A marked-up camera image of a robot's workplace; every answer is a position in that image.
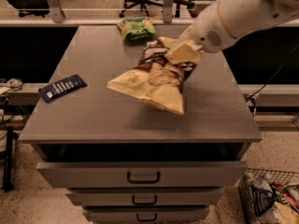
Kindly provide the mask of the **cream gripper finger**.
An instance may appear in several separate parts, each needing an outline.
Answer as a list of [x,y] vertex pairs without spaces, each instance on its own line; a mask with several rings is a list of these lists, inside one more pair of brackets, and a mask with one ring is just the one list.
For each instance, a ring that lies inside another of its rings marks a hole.
[[200,59],[200,45],[192,39],[188,39],[179,45],[172,47],[164,57],[171,64],[198,62]]

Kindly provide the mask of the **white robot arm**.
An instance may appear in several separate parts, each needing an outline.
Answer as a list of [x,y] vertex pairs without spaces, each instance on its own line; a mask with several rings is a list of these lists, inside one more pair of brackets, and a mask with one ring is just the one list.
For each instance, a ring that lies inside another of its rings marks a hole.
[[171,44],[172,64],[197,62],[201,52],[217,53],[242,37],[276,27],[299,15],[299,0],[217,0]]

